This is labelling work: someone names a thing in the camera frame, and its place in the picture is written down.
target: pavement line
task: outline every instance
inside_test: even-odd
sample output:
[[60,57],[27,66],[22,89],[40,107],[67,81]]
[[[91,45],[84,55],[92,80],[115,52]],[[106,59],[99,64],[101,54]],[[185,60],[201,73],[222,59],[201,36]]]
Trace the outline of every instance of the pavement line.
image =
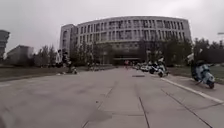
[[11,86],[11,85],[10,84],[2,84],[2,85],[0,85],[0,88],[7,87],[7,86]]
[[212,101],[217,102],[217,103],[219,103],[219,104],[222,104],[222,105],[223,105],[223,103],[224,103],[224,101],[222,101],[222,100],[220,100],[220,99],[217,99],[217,98],[215,98],[215,97],[209,96],[209,95],[207,95],[207,94],[205,94],[205,93],[203,93],[203,92],[196,91],[196,90],[194,90],[194,89],[192,89],[192,88],[189,88],[189,87],[185,87],[185,86],[183,86],[183,85],[181,85],[181,84],[175,83],[175,82],[170,81],[170,80],[165,79],[165,78],[161,78],[161,79],[162,79],[163,81],[166,81],[166,82],[172,84],[172,85],[178,86],[178,87],[180,87],[180,88],[182,88],[182,89],[184,89],[184,90],[190,91],[190,92],[192,92],[192,93],[195,93],[195,94],[197,94],[197,95],[200,95],[200,96],[202,96],[202,97],[204,97],[204,98],[206,98],[206,99],[212,100]]

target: curved building facade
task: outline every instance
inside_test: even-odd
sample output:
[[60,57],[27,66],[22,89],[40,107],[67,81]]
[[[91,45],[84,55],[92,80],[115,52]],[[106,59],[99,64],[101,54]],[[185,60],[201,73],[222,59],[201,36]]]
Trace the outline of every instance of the curved building facade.
[[[191,40],[189,22],[180,18],[114,17],[69,26],[63,26],[61,29],[60,48],[62,49],[63,47],[68,48],[71,42],[75,42],[78,46],[91,45],[95,42],[96,44],[110,44],[114,50],[129,51],[138,49],[138,42],[141,40],[162,42],[170,37]],[[68,37],[75,38],[66,39],[64,37],[66,34]]]

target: building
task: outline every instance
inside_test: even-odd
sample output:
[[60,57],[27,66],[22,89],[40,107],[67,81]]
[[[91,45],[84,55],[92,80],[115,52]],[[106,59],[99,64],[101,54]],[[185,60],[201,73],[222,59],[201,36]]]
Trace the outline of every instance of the building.
[[60,46],[63,51],[70,55],[71,50],[77,45],[78,28],[72,24],[61,27]]
[[114,55],[114,60],[138,60],[140,41],[147,43],[144,47],[150,52],[152,42],[155,41],[159,44],[171,37],[191,40],[188,20],[157,16],[115,17],[85,22],[77,26],[63,26],[61,49],[66,46],[69,50],[69,45],[74,39],[72,34],[75,34],[73,36],[76,37],[79,47],[91,46],[93,43],[111,45],[113,50],[119,53]]
[[33,56],[33,47],[19,45],[7,53],[7,63],[11,65],[27,66]]
[[9,32],[0,30],[0,61],[3,60],[6,44],[8,43]]

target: street light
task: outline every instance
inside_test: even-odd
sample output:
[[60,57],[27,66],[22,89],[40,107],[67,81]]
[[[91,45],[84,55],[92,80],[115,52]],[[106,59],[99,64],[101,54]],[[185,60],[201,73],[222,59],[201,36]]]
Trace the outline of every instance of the street light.
[[224,35],[224,32],[218,32],[218,35],[219,35],[219,36],[222,36],[222,35]]

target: person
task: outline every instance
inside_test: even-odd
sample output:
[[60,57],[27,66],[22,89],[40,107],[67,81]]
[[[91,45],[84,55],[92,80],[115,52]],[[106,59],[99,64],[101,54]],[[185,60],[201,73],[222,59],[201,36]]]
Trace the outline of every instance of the person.
[[62,56],[61,55],[61,50],[59,49],[57,54],[56,54],[56,60],[55,60],[57,68],[61,68],[61,66],[62,66],[62,58],[61,58],[61,56]]
[[124,63],[125,63],[125,68],[128,69],[128,63],[129,63],[128,60],[126,60]]

